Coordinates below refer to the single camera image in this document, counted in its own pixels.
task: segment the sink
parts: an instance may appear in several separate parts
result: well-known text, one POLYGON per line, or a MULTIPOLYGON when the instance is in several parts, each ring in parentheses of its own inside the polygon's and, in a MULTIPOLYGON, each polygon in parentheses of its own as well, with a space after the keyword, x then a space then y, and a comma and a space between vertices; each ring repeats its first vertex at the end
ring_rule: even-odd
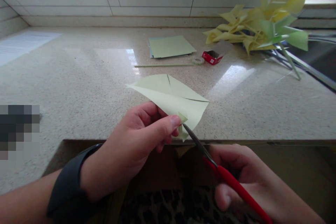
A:
POLYGON ((296 64, 336 91, 336 34, 309 35, 308 51, 290 44, 285 47, 296 64))

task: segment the leopard print fabric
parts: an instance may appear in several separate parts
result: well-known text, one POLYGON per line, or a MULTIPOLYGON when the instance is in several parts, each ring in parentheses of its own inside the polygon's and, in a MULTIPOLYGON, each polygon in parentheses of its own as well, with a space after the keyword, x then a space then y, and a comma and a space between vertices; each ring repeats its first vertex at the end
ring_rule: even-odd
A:
POLYGON ((119 224, 132 223, 259 223, 248 215, 218 209, 214 188, 148 192, 124 202, 119 224))

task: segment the small red box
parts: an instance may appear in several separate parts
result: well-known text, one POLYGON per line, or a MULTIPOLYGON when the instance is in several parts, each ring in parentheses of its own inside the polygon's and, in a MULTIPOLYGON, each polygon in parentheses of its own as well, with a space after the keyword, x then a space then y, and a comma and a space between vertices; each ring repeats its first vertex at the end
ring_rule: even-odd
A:
POLYGON ((202 57, 211 65, 216 65, 220 62, 225 54, 227 54, 233 45, 227 41, 220 40, 212 50, 204 51, 202 57))

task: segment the left hand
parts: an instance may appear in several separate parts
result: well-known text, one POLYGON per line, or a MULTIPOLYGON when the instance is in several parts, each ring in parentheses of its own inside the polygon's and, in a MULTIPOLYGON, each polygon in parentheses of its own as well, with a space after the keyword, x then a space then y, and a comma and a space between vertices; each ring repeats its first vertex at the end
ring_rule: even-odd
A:
POLYGON ((102 147, 84 162, 80 186, 95 202, 128 183, 150 152, 161 152, 178 136, 181 119, 167 116, 153 102, 129 109, 102 147))

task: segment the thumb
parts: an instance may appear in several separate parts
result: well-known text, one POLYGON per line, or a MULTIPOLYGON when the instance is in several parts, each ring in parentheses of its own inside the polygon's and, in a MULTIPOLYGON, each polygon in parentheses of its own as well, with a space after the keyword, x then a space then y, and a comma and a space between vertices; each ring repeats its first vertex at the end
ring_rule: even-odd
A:
POLYGON ((146 148, 152 151, 163 139, 170 136, 181 124, 177 115, 169 115, 141 129, 141 138, 146 148))
POLYGON ((230 206, 240 209, 244 205, 243 199, 227 184, 216 187, 215 201, 221 211, 226 211, 230 206))

